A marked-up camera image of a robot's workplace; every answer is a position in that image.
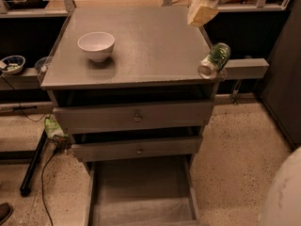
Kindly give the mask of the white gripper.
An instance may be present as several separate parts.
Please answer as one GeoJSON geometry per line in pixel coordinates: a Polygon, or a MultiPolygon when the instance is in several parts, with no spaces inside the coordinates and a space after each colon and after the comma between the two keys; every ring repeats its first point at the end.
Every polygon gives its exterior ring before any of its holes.
{"type": "Polygon", "coordinates": [[[187,24],[202,27],[218,14],[218,2],[227,3],[231,0],[192,0],[187,13],[187,24]]]}

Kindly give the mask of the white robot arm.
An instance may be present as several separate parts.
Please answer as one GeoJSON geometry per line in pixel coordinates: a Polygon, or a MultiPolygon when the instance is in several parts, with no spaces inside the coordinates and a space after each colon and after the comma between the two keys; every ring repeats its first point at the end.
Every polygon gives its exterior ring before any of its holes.
{"type": "Polygon", "coordinates": [[[301,226],[300,0],[271,55],[262,99],[220,98],[191,168],[204,226],[301,226]]]}

